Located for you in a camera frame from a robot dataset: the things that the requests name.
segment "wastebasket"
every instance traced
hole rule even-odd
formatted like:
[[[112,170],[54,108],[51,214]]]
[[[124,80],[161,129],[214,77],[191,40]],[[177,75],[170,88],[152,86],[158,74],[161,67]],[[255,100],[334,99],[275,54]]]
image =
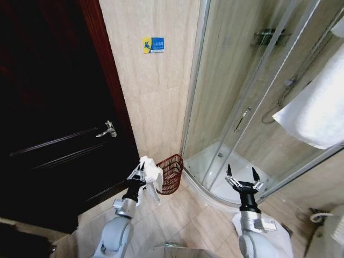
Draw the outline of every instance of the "wastebasket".
[[[175,192],[181,182],[183,171],[183,159],[180,155],[175,154],[164,161],[156,164],[157,167],[163,170],[162,192],[157,192],[161,195],[170,195]]]

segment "white shower base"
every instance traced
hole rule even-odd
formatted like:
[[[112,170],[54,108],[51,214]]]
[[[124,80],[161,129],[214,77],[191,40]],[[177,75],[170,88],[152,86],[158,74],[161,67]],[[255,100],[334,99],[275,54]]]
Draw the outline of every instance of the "white shower base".
[[[202,183],[204,175],[209,167],[209,164],[214,156],[215,151],[219,146],[219,142],[214,143],[213,145],[205,148],[189,159],[184,160],[185,168],[192,173],[192,175],[198,179],[199,183]],[[203,182],[203,186],[209,190],[211,183],[215,179],[219,169],[223,165],[227,155],[229,154],[230,149],[226,146],[221,146],[220,151],[217,153],[214,162],[209,170],[207,177]],[[232,168],[232,174],[238,181],[247,181],[253,182],[252,167],[256,169],[260,176],[260,180],[264,182],[264,185],[260,192],[258,192],[255,197],[258,199],[264,190],[269,188],[274,180],[267,175],[263,170],[254,166],[248,160],[244,159],[236,152],[232,154],[225,161],[225,164],[221,168],[220,174],[215,180],[213,186],[210,188],[210,193],[215,196],[226,200],[231,203],[240,204],[240,197],[238,192],[234,191],[233,188],[225,181],[227,165],[230,164]]]

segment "door lever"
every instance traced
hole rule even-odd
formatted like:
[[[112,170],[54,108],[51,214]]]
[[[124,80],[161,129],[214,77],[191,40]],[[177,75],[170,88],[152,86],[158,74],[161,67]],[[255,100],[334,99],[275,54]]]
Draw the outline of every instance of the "door lever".
[[[100,133],[100,134],[97,134],[96,137],[102,137],[104,135],[106,135],[107,133],[110,133],[111,134],[111,137],[116,137],[117,136],[117,133],[112,125],[112,122],[110,122],[109,120],[106,121],[106,126],[107,126],[107,130]]]
[[[241,122],[243,121],[243,118],[247,115],[247,113],[248,113],[249,111],[251,111],[251,107],[250,107],[250,106],[249,106],[248,108],[246,108],[245,112],[242,114],[242,116],[241,116],[241,118],[240,118],[238,124],[236,125],[236,128],[234,129],[234,132],[235,132],[235,133],[238,133],[238,132],[240,131],[239,126],[240,126]]]

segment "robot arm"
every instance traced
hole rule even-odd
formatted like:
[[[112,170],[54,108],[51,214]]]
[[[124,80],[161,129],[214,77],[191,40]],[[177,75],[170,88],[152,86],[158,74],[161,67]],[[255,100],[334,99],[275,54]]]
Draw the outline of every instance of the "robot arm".
[[[254,183],[236,180],[228,164],[226,181],[240,194],[242,236],[239,238],[239,247],[244,258],[278,257],[276,248],[261,232],[275,231],[273,220],[263,219],[254,195],[261,189],[263,182],[252,168]]]
[[[104,226],[94,258],[124,258],[134,232],[131,219],[135,216],[139,189],[146,184],[144,165],[127,180],[128,190],[122,199],[114,200],[113,207],[118,217]]]

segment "sticker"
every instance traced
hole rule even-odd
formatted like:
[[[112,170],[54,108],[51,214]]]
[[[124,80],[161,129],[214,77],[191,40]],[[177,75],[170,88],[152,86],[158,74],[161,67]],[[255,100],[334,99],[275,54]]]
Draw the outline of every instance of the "sticker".
[[[164,52],[163,38],[142,38],[144,54]]]

